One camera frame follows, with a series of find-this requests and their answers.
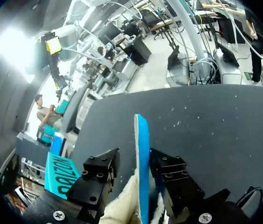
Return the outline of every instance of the teal object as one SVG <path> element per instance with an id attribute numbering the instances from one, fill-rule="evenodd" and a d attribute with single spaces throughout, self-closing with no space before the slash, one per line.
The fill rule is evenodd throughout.
<path id="1" fill-rule="evenodd" d="M 61 155 L 63 150 L 63 137 L 59 133 L 54 134 L 50 152 L 54 155 Z"/>
<path id="2" fill-rule="evenodd" d="M 79 178 L 72 160 L 48 152 L 44 189 L 67 200 L 66 192 Z"/>
<path id="3" fill-rule="evenodd" d="M 69 101 L 64 99 L 61 102 L 61 104 L 55 109 L 55 113 L 64 114 L 68 104 L 69 104 Z"/>
<path id="4" fill-rule="evenodd" d="M 139 169 L 139 213 L 142 224 L 148 224 L 149 212 L 149 130 L 141 115 L 135 115 L 136 158 Z"/>
<path id="5" fill-rule="evenodd" d="M 191 9 L 189 8 L 188 4 L 186 3 L 185 0 L 179 0 L 179 2 L 182 4 L 182 6 L 184 7 L 184 9 L 186 10 L 186 12 L 188 14 L 192 14 Z"/>
<path id="6" fill-rule="evenodd" d="M 42 124 L 37 131 L 37 139 L 44 144 L 51 144 L 53 142 L 55 132 L 59 132 L 57 128 Z"/>

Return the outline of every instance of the man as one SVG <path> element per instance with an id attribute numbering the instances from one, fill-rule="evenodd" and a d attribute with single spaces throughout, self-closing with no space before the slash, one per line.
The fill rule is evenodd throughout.
<path id="1" fill-rule="evenodd" d="M 35 96 L 35 102 L 37 104 L 37 118 L 43 123 L 51 127 L 61 129 L 62 117 L 54 112 L 54 105 L 49 108 L 42 106 L 42 95 L 37 94 Z"/>
<path id="2" fill-rule="evenodd" d="M 249 10 L 245 9 L 246 22 L 250 30 L 250 35 L 253 39 L 252 47 L 261 55 L 263 54 L 263 25 L 257 19 L 257 17 Z M 260 75 L 262 70 L 261 58 L 252 50 L 252 66 L 253 66 L 253 84 L 257 84 L 260 81 Z"/>
<path id="3" fill-rule="evenodd" d="M 196 10 L 207 10 L 211 8 L 222 7 L 220 3 L 215 0 L 197 0 Z"/>

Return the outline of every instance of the black pants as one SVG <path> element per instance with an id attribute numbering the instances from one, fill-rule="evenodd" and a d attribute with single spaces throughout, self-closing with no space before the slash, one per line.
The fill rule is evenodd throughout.
<path id="1" fill-rule="evenodd" d="M 263 54 L 263 39 L 259 36 L 258 40 L 252 42 L 252 47 L 261 55 Z M 253 65 L 253 81 L 259 82 L 261 75 L 261 58 L 256 55 L 256 53 L 250 49 L 252 55 L 252 65 Z"/>

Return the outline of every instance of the black table surface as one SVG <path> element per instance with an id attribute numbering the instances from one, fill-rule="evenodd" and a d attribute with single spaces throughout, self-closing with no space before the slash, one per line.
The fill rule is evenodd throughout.
<path id="1" fill-rule="evenodd" d="M 249 186 L 263 188 L 263 87 L 203 85 L 118 95 L 95 102 L 72 160 L 120 149 L 112 200 L 135 168 L 134 114 L 147 119 L 150 147 L 182 157 L 210 196 L 223 188 L 236 202 Z"/>

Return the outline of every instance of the screw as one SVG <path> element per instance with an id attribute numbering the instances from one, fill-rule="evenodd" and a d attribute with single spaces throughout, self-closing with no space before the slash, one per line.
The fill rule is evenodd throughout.
<path id="1" fill-rule="evenodd" d="M 173 175 L 172 175 L 172 174 L 170 174 L 170 173 L 168 173 L 168 174 L 165 174 L 165 177 L 166 177 L 166 178 L 172 178 L 172 177 L 173 177 Z"/>
<path id="2" fill-rule="evenodd" d="M 82 175 L 83 176 L 86 176 L 88 174 L 88 171 L 87 170 L 84 170 L 83 172 L 82 172 Z"/>
<path id="3" fill-rule="evenodd" d="M 63 221 L 65 219 L 65 214 L 63 211 L 55 211 L 54 214 L 54 219 L 57 221 Z"/>
<path id="4" fill-rule="evenodd" d="M 103 175 L 102 173 L 98 173 L 98 174 L 96 174 L 96 176 L 97 176 L 98 178 L 104 177 L 104 175 Z"/>
<path id="5" fill-rule="evenodd" d="M 199 216 L 199 222 L 202 224 L 210 223 L 212 220 L 212 216 L 209 213 L 203 213 Z"/>

